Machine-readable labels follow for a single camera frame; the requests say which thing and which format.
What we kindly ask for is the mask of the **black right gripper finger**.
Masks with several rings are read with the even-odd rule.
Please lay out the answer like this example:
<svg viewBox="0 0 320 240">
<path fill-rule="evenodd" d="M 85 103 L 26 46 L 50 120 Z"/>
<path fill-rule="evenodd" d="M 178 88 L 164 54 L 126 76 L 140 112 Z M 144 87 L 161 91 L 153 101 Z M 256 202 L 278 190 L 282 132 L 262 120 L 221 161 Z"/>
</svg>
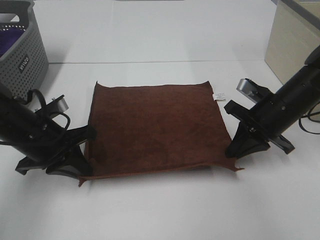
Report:
<svg viewBox="0 0 320 240">
<path fill-rule="evenodd" d="M 247 139 L 237 152 L 237 158 L 242 158 L 253 153 L 267 151 L 270 145 L 264 140 Z"/>
<path fill-rule="evenodd" d="M 249 139 L 250 133 L 248 127 L 240 122 L 237 131 L 230 145 L 225 150 L 227 158 L 242 158 L 249 154 Z"/>
</svg>

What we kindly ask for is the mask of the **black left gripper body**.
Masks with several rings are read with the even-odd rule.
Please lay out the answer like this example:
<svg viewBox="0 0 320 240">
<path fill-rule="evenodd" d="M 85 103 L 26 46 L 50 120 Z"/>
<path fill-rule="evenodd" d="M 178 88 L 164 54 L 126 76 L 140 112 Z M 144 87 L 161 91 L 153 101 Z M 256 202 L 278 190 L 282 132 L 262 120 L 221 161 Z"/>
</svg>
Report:
<svg viewBox="0 0 320 240">
<path fill-rule="evenodd" d="M 25 155 L 20 160 L 15 170 L 25 175 L 27 171 L 34 169 L 45 170 L 49 166 L 66 166 L 66 154 L 76 146 L 80 146 L 89 140 L 94 140 L 97 136 L 96 130 L 86 125 L 83 127 L 67 130 L 62 139 L 49 145 L 36 147 L 18 147 L 18 150 Z"/>
</svg>

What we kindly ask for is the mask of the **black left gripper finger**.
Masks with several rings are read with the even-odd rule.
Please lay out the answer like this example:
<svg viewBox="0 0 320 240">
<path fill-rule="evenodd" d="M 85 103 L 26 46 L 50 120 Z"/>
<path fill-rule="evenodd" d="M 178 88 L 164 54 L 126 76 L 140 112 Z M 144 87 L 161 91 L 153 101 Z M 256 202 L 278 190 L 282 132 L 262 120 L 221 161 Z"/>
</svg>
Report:
<svg viewBox="0 0 320 240">
<path fill-rule="evenodd" d="M 51 165 L 46 168 L 45 173 L 47 175 L 58 175 L 70 178 L 78 177 L 75 168 L 70 165 Z"/>
<path fill-rule="evenodd" d="M 93 174 L 93 169 L 86 160 L 79 145 L 73 147 L 66 154 L 66 165 L 67 171 L 72 176 L 91 176 Z"/>
</svg>

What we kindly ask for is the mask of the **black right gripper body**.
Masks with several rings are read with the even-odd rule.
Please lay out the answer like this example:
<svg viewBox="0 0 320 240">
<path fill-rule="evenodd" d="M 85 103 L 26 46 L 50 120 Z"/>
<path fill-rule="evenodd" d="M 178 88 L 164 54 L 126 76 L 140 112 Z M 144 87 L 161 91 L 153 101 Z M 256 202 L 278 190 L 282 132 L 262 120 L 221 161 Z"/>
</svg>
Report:
<svg viewBox="0 0 320 240">
<path fill-rule="evenodd" d="M 239 120 L 239 123 L 244 123 L 249 131 L 250 139 L 257 141 L 266 141 L 268 144 L 272 142 L 277 147 L 282 149 L 286 154 L 291 153 L 295 147 L 284 136 L 274 135 L 267 131 L 258 121 L 253 117 L 249 109 L 241 106 L 233 100 L 230 100 L 224 109 L 227 114 L 234 116 Z"/>
</svg>

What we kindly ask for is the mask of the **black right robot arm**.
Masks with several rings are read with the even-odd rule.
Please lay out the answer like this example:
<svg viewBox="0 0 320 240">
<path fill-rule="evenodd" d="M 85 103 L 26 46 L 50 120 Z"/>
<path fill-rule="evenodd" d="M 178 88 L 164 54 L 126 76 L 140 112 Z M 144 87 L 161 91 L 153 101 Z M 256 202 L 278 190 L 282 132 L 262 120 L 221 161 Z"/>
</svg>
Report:
<svg viewBox="0 0 320 240">
<path fill-rule="evenodd" d="M 225 111 L 240 121 L 225 156 L 239 159 L 266 151 L 269 142 L 289 154 L 295 147 L 282 133 L 304 114 L 309 117 L 320 102 L 320 49 L 275 93 L 248 78 L 242 78 L 236 89 L 255 105 L 247 109 L 233 100 L 225 105 Z"/>
</svg>

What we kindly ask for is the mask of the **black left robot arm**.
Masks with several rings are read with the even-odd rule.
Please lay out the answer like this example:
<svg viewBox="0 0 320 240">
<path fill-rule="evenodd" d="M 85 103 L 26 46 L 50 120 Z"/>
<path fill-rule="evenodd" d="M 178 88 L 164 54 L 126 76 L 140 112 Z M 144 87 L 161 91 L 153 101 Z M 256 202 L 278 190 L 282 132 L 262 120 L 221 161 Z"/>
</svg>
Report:
<svg viewBox="0 0 320 240">
<path fill-rule="evenodd" d="M 24 154 L 18 173 L 42 169 L 75 179 L 93 174 L 80 145 L 94 140 L 97 132 L 91 125 L 70 129 L 67 109 L 63 95 L 46 103 L 38 89 L 29 90 L 26 100 L 0 94 L 0 143 Z"/>
</svg>

